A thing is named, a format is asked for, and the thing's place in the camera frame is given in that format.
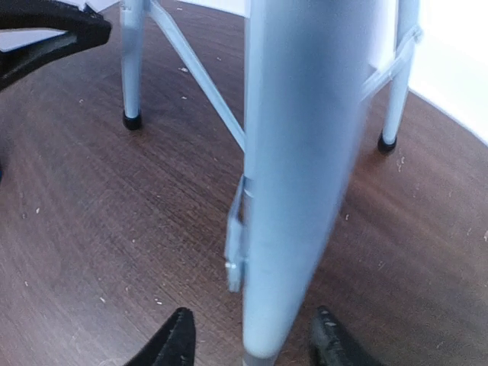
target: wooden floor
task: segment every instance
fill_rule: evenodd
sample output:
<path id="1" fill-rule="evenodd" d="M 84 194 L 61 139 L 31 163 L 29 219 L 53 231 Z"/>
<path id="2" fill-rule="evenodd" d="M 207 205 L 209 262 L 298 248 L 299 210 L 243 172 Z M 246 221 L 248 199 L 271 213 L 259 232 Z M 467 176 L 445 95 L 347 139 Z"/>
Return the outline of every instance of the wooden floor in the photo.
<path id="1" fill-rule="evenodd" d="M 243 20 L 176 6 L 242 120 Z M 179 306 L 195 312 L 197 364 L 233 364 L 241 296 L 223 248 L 242 153 L 152 22 L 145 128 L 123 128 L 118 9 L 106 14 L 108 45 L 0 95 L 0 364 L 122 365 Z M 307 364 L 320 304 L 385 364 L 488 364 L 488 148 L 410 95 L 396 152 L 379 156 L 386 100 L 278 364 Z"/>

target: black plastic base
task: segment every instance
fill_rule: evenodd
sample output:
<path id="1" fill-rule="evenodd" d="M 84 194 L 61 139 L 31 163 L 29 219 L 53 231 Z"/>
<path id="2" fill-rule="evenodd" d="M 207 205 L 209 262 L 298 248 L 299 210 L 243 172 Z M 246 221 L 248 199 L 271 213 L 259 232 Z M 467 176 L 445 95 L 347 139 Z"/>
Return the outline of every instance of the black plastic base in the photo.
<path id="1" fill-rule="evenodd" d="M 131 131 L 139 130 L 143 126 L 143 119 L 140 112 L 137 117 L 134 118 L 129 118 L 124 113 L 124 126 Z"/>
<path id="2" fill-rule="evenodd" d="M 382 132 L 378 139 L 378 151 L 383 155 L 388 155 L 395 150 L 395 147 L 397 147 L 397 138 L 395 137 L 395 141 L 392 144 L 385 143 Z"/>

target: metal bracket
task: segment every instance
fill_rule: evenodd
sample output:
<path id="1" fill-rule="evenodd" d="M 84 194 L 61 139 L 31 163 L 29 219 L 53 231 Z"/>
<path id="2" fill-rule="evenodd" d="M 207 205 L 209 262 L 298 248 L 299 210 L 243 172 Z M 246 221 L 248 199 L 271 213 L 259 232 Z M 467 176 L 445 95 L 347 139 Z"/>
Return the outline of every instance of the metal bracket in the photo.
<path id="1" fill-rule="evenodd" d="M 227 216 L 227 236 L 226 236 L 226 269 L 227 281 L 230 292 L 239 292 L 244 278 L 246 267 L 246 243 L 247 229 L 239 218 L 239 210 L 242 204 L 244 192 L 244 176 L 241 176 L 237 186 L 236 195 L 230 206 Z"/>

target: wood grain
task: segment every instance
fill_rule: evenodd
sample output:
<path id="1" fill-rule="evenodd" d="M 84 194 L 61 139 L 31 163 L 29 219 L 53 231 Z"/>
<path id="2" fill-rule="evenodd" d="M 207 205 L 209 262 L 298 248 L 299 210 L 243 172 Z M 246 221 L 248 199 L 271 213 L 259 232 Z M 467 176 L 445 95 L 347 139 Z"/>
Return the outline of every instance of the wood grain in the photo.
<path id="1" fill-rule="evenodd" d="M 242 121 L 243 19 L 167 9 Z M 122 365 L 179 306 L 195 313 L 197 364 L 233 364 L 241 297 L 223 247 L 242 153 L 149 20 L 144 129 L 123 128 L 118 9 L 106 15 L 109 44 L 0 95 L 0 364 Z M 320 304 L 385 364 L 488 364 L 488 149 L 410 95 L 380 156 L 387 92 L 278 364 L 307 364 Z"/>

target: light blue metal leg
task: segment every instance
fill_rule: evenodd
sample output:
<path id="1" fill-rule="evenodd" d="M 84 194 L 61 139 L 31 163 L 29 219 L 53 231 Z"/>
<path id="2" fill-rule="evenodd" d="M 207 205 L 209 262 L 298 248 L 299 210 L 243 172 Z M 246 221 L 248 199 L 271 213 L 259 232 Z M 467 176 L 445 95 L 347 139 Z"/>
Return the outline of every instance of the light blue metal leg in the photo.
<path id="1" fill-rule="evenodd" d="M 262 57 L 249 68 L 260 90 L 243 309 L 249 366 L 274 364 L 336 219 L 362 132 L 374 10 L 374 0 L 256 3 L 260 34 L 251 31 L 248 45 L 257 39 Z"/>
<path id="2" fill-rule="evenodd" d="M 419 21 L 420 0 L 399 0 L 398 20 L 396 26 L 396 48 L 404 37 L 414 28 Z M 393 77 L 390 87 L 390 103 L 388 105 L 387 118 L 380 137 L 378 147 L 383 153 L 393 150 L 397 144 L 397 134 L 405 107 L 406 96 L 409 90 L 410 70 L 413 63 L 413 53 L 403 65 L 403 68 Z"/>
<path id="3" fill-rule="evenodd" d="M 120 3 L 124 123 L 130 130 L 140 127 L 140 73 L 146 5 L 146 0 L 123 0 Z"/>
<path id="4" fill-rule="evenodd" d="M 251 14 L 246 19 L 246 99 L 245 99 L 245 129 L 246 129 L 246 158 L 244 159 L 244 191 L 246 196 L 251 194 L 251 184 L 254 178 L 255 140 L 258 127 L 258 107 L 261 101 L 259 70 L 262 62 L 262 25 L 259 18 L 252 16 L 256 12 L 264 11 L 264 2 L 248 1 Z"/>

